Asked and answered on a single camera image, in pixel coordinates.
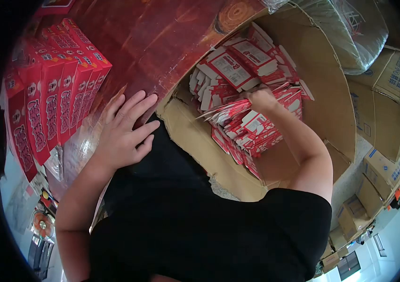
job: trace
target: hand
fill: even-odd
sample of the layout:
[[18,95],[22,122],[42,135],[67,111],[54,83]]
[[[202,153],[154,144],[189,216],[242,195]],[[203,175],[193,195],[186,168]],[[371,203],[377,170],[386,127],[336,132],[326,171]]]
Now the hand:
[[150,134],[159,127],[160,122],[152,121],[136,130],[132,128],[136,120],[157,100],[156,94],[145,98],[145,91],[141,90],[124,103],[125,97],[119,93],[107,111],[106,125],[91,160],[108,173],[141,161],[151,151],[154,135]]
[[258,87],[250,89],[245,92],[245,96],[252,103],[251,109],[263,115],[274,111],[280,105],[272,91],[265,84],[260,84]]

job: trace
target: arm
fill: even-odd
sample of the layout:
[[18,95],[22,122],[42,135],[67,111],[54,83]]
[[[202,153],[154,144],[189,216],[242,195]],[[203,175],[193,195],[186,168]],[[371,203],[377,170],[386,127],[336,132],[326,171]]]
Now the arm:
[[288,188],[332,200],[333,168],[329,152],[316,133],[279,104],[269,88],[248,93],[252,109],[268,117],[282,133],[300,169]]
[[159,121],[152,121],[134,131],[132,128],[157,98],[156,94],[145,98],[145,92],[139,91],[123,104],[124,95],[119,93],[107,111],[106,125],[95,153],[59,204],[57,243],[65,274],[72,282],[89,278],[89,228],[96,203],[107,182],[118,168],[141,161],[151,151],[154,136],[149,134],[159,127]]

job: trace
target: floor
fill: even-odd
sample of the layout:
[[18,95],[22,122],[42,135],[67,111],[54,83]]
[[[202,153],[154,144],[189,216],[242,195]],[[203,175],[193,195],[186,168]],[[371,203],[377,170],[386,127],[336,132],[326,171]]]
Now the floor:
[[[363,173],[363,158],[371,149],[369,144],[360,135],[357,135],[357,143],[355,150],[355,162],[344,172],[344,174],[333,185],[332,194],[332,222],[330,230],[338,226],[338,218],[336,212],[341,204],[350,198],[357,190],[361,174]],[[216,195],[222,198],[238,201],[230,192],[222,188],[215,180],[211,180],[211,188]]]

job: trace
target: cardboard flap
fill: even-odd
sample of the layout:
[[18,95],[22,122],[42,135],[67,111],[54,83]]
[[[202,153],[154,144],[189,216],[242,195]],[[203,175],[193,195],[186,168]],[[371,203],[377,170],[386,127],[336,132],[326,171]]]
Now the cardboard flap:
[[[351,162],[332,144],[327,142],[326,147],[332,159],[333,183],[335,183],[347,170]],[[263,152],[259,158],[255,159],[255,165],[264,180],[264,184],[271,188],[282,187],[281,184],[294,177],[299,169],[299,165],[294,160],[284,140],[277,143],[270,150]]]
[[303,104],[305,124],[354,161],[356,127],[349,88],[324,32],[298,7],[279,10],[255,22],[289,52],[299,77],[315,97],[315,101]]
[[187,97],[192,95],[182,87],[176,95],[176,98],[171,99],[158,111],[172,140],[192,155],[223,188],[241,201],[255,202],[262,199],[266,190],[260,181],[244,166],[237,165],[233,158],[214,142],[208,122],[195,119],[198,115],[194,114],[196,109],[183,101],[188,101]]

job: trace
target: stack of red boxes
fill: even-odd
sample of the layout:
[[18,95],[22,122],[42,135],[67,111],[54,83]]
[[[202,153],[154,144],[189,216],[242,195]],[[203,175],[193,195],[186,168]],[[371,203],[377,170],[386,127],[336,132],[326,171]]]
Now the stack of red boxes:
[[9,68],[4,74],[5,86],[5,123],[8,143],[12,154],[18,159],[28,181],[37,174],[37,168],[32,157],[29,131],[26,123],[28,112],[26,108],[27,91],[18,73]]
[[250,110],[248,99],[238,99],[239,92],[261,82],[299,119],[302,100],[314,100],[283,46],[274,45],[255,23],[248,28],[246,38],[235,34],[201,60],[189,82],[201,117],[212,125],[211,137],[257,177],[252,158],[282,140],[268,118]]
[[[10,112],[6,121],[10,142],[19,153],[15,155],[31,181],[34,158],[43,165],[51,150],[81,126],[112,64],[71,19],[64,19],[63,26],[44,28],[39,38],[23,38],[20,46],[19,60],[5,76]],[[14,140],[21,126],[20,140]]]

